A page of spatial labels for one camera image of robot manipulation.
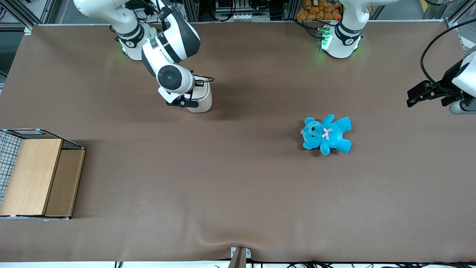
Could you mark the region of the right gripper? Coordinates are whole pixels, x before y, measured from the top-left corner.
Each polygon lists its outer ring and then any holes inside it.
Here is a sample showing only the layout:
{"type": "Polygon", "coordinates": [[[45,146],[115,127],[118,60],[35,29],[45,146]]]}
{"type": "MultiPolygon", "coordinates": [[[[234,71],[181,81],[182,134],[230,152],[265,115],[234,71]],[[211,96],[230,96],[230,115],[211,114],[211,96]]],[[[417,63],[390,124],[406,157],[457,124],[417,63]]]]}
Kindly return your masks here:
{"type": "Polygon", "coordinates": [[[191,94],[188,93],[172,93],[160,86],[158,93],[165,99],[168,106],[180,108],[198,108],[199,101],[191,99],[191,94]]]}

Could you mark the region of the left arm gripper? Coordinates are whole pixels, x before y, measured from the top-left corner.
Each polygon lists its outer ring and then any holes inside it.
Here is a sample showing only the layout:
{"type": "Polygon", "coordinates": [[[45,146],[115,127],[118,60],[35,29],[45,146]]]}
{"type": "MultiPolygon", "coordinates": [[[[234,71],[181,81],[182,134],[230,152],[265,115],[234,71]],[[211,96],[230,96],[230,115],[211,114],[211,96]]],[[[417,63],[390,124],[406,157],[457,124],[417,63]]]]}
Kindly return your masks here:
{"type": "Polygon", "coordinates": [[[462,66],[463,60],[459,60],[452,67],[450,67],[442,76],[442,78],[435,82],[435,85],[430,81],[422,81],[407,91],[408,99],[406,101],[407,107],[411,108],[419,102],[426,100],[433,100],[440,98],[443,107],[461,107],[464,105],[465,93],[455,86],[452,80],[455,78],[459,69],[462,66]]]}

